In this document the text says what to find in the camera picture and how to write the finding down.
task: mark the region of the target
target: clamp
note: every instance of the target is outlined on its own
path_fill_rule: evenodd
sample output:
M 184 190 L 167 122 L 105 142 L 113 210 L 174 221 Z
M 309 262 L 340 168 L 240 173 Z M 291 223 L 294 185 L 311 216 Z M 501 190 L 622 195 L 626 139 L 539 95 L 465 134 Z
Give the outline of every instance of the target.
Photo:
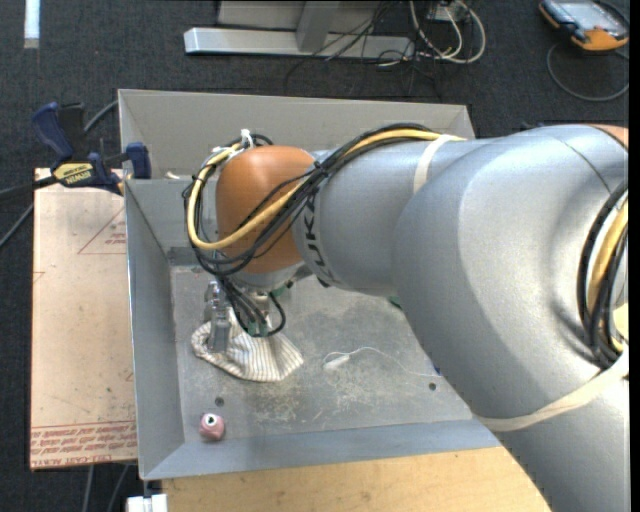
M 127 160 L 133 165 L 134 178 L 151 178 L 149 152 L 141 142 L 132 142 L 124 153 L 104 160 L 94 151 L 85 159 L 75 159 L 74 148 L 60 123 L 56 102 L 41 107 L 33 114 L 31 122 L 38 140 L 53 149 L 57 157 L 50 168 L 51 175 L 35 181 L 32 185 L 34 189 L 60 183 L 69 188 L 98 187 L 122 195 L 122 180 L 111 171 L 111 165 Z

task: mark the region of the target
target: brown cardboard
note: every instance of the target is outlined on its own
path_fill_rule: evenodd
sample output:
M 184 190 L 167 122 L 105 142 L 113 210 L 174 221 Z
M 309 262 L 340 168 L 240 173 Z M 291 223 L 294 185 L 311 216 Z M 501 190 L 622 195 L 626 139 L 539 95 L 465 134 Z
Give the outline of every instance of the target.
M 32 469 L 137 457 L 124 200 L 35 193 Z

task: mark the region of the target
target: small pink cylinder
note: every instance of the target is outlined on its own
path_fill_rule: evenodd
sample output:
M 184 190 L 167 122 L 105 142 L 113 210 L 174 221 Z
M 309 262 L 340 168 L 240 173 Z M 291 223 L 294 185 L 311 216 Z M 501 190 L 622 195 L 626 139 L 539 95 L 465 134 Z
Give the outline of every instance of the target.
M 224 419 L 211 412 L 204 413 L 200 418 L 200 434 L 213 441 L 219 441 L 224 434 Z

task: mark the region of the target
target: striped towel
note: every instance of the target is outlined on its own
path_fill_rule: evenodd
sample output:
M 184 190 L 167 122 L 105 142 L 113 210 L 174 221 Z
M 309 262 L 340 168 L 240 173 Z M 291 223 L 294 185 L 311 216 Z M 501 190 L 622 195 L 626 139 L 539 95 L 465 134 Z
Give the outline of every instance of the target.
M 284 334 L 254 338 L 240 327 L 233 311 L 229 312 L 229 321 L 231 332 L 225 352 L 207 350 L 211 322 L 196 329 L 191 336 L 191 346 L 197 357 L 240 379 L 256 382 L 281 381 L 304 362 L 300 351 Z

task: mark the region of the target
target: black carpet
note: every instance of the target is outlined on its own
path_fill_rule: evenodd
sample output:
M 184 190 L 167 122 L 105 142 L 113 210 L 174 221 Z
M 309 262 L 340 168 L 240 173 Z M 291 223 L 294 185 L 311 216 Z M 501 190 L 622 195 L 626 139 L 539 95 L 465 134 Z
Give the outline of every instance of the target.
M 119 88 L 463 104 L 477 137 L 513 133 L 523 123 L 628 123 L 628 94 L 587 102 L 554 84 L 546 54 L 558 34 L 534 0 L 472 2 L 487 32 L 483 57 L 467 66 L 426 61 L 417 69 L 346 59 L 186 56 L 183 33 L 214 23 L 208 1 L 43 0 L 40 49 L 25 50 L 24 4 L 0 5 L 0 189 L 26 184 L 34 167 L 52 163 L 31 129 L 33 112 L 51 101 L 83 102 L 93 115 Z M 395 4 L 377 30 L 406 23 L 404 2 Z M 629 4 L 615 2 L 627 14 Z M 611 94 L 629 78 L 628 61 L 617 56 L 585 57 L 563 45 L 556 57 L 559 78 L 583 95 Z M 113 113 L 90 134 L 94 148 L 101 140 L 106 154 L 119 150 Z M 29 196 L 0 202 L 0 239 L 30 202 Z M 32 473 L 27 463 L 32 236 L 29 218 L 0 248 L 0 510 L 80 510 L 87 468 Z M 89 510 L 106 509 L 121 471 L 117 464 L 96 467 Z M 121 499 L 141 492 L 132 468 Z

